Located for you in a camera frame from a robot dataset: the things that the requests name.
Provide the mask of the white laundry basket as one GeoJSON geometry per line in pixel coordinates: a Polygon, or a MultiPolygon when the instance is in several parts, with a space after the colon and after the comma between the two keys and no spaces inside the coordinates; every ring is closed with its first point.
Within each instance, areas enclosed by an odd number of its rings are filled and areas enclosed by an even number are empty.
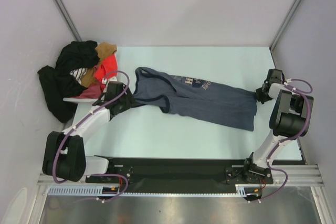
{"type": "Polygon", "coordinates": [[[117,82],[117,77],[114,76],[110,79],[102,79],[102,83],[99,82],[99,84],[101,85],[102,88],[102,94],[100,97],[98,97],[97,99],[76,99],[74,97],[71,98],[63,98],[63,100],[65,102],[72,102],[72,103],[80,103],[80,102],[84,102],[84,103],[94,103],[95,101],[97,101],[98,99],[100,99],[103,95],[103,93],[107,90],[107,84],[112,81],[112,82],[117,82]]]}

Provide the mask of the pink tank top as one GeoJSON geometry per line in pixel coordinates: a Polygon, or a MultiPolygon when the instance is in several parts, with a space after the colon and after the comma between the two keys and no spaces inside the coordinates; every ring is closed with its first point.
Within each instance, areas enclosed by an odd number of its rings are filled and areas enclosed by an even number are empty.
{"type": "Polygon", "coordinates": [[[85,89],[81,95],[74,97],[76,99],[97,99],[102,94],[102,88],[99,83],[93,83],[85,89]]]}

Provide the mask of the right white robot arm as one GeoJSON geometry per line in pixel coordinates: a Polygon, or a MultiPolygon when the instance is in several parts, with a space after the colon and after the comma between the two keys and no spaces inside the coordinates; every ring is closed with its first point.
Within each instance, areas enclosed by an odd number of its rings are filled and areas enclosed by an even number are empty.
{"type": "Polygon", "coordinates": [[[275,157],[290,142],[306,135],[312,115],[312,85],[302,79],[286,79],[279,69],[270,69],[256,98],[264,104],[275,100],[269,120],[270,132],[262,145],[244,161],[242,178],[249,184],[272,178],[275,157]]]}

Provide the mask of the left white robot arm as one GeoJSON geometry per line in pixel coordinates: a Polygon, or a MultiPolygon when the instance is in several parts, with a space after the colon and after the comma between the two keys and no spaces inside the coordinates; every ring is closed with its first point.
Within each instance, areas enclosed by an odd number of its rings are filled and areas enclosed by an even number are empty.
{"type": "Polygon", "coordinates": [[[98,175],[103,181],[115,178],[116,169],[105,157],[88,156],[85,144],[118,114],[136,104],[129,87],[122,82],[110,82],[106,92],[92,104],[79,122],[67,129],[52,131],[47,136],[42,172],[60,184],[78,182],[84,176],[98,175]]]}

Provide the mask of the right aluminium frame post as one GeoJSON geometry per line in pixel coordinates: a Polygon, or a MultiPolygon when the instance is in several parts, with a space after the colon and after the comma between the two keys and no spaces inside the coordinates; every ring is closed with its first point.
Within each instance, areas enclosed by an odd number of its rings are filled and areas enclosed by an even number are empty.
{"type": "Polygon", "coordinates": [[[287,27],[289,26],[290,22],[292,21],[292,19],[294,18],[297,10],[299,9],[301,3],[303,0],[294,0],[293,3],[291,4],[288,12],[285,15],[284,20],[282,21],[279,29],[277,30],[270,46],[270,52],[271,54],[273,53],[273,51],[275,50],[275,48],[277,47],[280,39],[282,38],[284,32],[286,31],[287,27]]]}

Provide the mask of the black tank top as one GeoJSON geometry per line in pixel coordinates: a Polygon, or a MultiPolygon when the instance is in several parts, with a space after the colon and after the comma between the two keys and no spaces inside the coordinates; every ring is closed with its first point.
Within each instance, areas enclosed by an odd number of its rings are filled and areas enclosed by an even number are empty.
{"type": "Polygon", "coordinates": [[[68,122],[76,107],[63,98],[77,97],[87,89],[79,84],[70,71],[78,68],[93,68],[99,61],[96,41],[73,41],[63,47],[55,66],[44,66],[38,70],[40,85],[48,110],[61,123],[68,122]]]}

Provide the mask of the striped tank top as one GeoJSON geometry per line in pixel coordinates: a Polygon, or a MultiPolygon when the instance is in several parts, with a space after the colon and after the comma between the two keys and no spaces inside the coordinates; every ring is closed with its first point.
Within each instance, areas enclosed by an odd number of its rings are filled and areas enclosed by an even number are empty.
{"type": "Polygon", "coordinates": [[[79,84],[81,84],[81,79],[87,73],[87,71],[87,68],[78,68],[70,71],[69,74],[73,76],[79,84]]]}

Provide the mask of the red tank top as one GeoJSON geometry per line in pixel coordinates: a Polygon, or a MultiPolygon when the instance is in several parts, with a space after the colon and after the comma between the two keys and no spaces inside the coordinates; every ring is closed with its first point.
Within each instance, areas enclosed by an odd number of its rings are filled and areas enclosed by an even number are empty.
{"type": "Polygon", "coordinates": [[[112,78],[115,76],[117,73],[116,71],[118,70],[118,63],[116,60],[116,57],[114,54],[106,57],[100,66],[96,69],[94,73],[94,77],[101,82],[103,78],[106,78],[106,75],[108,75],[108,78],[112,78]]]}

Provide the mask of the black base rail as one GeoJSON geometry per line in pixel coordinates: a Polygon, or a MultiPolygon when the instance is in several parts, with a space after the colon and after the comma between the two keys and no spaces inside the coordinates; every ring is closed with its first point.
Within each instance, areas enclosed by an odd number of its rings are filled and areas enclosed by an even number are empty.
{"type": "Polygon", "coordinates": [[[124,190],[129,186],[135,190],[177,187],[183,192],[213,192],[238,184],[251,187],[271,185],[277,173],[301,165],[301,162],[277,161],[271,167],[270,180],[249,184],[242,178],[245,161],[242,159],[105,158],[109,160],[107,173],[82,177],[86,183],[121,183],[124,190]]]}

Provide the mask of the brown tank top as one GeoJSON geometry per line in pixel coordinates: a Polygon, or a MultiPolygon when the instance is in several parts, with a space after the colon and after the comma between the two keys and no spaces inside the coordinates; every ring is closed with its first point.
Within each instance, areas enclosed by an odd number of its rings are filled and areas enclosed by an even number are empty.
{"type": "Polygon", "coordinates": [[[98,53],[99,57],[98,63],[93,68],[88,69],[87,73],[81,79],[81,85],[86,88],[88,88],[93,83],[99,82],[93,75],[98,66],[100,66],[100,64],[106,57],[112,54],[116,54],[117,46],[109,44],[107,42],[102,42],[96,47],[96,52],[98,53]]]}

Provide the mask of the left aluminium frame post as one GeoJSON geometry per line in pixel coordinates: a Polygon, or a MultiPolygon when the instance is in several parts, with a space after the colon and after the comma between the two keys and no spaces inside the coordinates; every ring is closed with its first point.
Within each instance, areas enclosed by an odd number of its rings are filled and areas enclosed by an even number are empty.
{"type": "Polygon", "coordinates": [[[68,27],[70,33],[72,34],[75,41],[82,41],[82,38],[77,30],[77,27],[72,20],[63,0],[53,0],[56,8],[61,14],[61,17],[63,18],[66,26],[68,27]]]}

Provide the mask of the aluminium frame post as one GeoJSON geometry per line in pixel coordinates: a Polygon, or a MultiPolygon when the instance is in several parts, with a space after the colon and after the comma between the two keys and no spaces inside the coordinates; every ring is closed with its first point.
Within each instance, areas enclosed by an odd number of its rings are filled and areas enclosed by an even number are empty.
{"type": "Polygon", "coordinates": [[[82,41],[82,38],[77,30],[77,27],[72,20],[63,0],[53,0],[56,8],[61,14],[61,17],[63,18],[66,26],[68,27],[70,33],[72,34],[75,41],[82,41]]]}
{"type": "Polygon", "coordinates": [[[294,0],[293,3],[291,4],[288,12],[285,15],[284,20],[282,21],[279,29],[277,30],[270,46],[270,52],[271,54],[273,53],[273,51],[275,50],[275,48],[277,47],[280,39],[282,38],[284,32],[286,31],[287,27],[289,26],[290,22],[292,21],[292,19],[294,18],[297,10],[299,9],[301,3],[303,0],[294,0]]]}

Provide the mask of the blue graphic tank top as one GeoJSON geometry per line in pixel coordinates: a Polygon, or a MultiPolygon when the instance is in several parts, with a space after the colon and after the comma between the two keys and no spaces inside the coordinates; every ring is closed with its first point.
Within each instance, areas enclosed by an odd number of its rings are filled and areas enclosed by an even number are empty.
{"type": "Polygon", "coordinates": [[[254,130],[257,101],[251,91],[147,67],[138,67],[135,76],[133,96],[139,104],[157,106],[166,114],[254,130]]]}

